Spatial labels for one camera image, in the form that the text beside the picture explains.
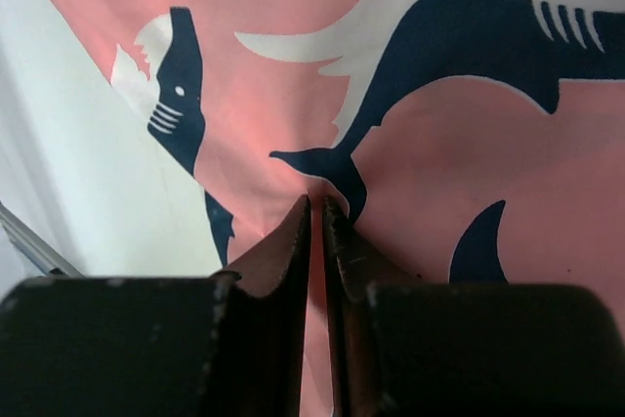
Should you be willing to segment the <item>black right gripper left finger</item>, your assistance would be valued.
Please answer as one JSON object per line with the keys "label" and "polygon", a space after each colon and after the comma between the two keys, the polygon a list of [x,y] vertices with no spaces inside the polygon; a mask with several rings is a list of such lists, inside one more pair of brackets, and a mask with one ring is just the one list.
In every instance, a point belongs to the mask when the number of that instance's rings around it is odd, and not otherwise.
{"label": "black right gripper left finger", "polygon": [[1,303],[5,416],[295,416],[311,203],[207,277],[34,277]]}

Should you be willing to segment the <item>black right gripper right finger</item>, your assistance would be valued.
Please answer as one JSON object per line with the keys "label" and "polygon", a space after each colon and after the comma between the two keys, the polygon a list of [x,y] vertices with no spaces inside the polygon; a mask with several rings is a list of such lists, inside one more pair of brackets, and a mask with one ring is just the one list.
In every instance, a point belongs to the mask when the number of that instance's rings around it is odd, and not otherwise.
{"label": "black right gripper right finger", "polygon": [[508,284],[493,235],[461,260],[487,282],[435,284],[403,271],[340,205],[322,215],[334,412],[338,416],[620,416],[624,343],[591,291]]}

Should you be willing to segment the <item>pink white patterned shorts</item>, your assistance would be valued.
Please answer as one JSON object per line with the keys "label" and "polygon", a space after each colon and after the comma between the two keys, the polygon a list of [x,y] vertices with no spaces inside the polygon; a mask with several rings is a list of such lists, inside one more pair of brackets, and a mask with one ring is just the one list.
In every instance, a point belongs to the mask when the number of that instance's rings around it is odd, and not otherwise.
{"label": "pink white patterned shorts", "polygon": [[202,188],[223,269],[311,203],[300,409],[334,412],[322,215],[403,271],[593,292],[624,343],[624,0],[51,0]]}

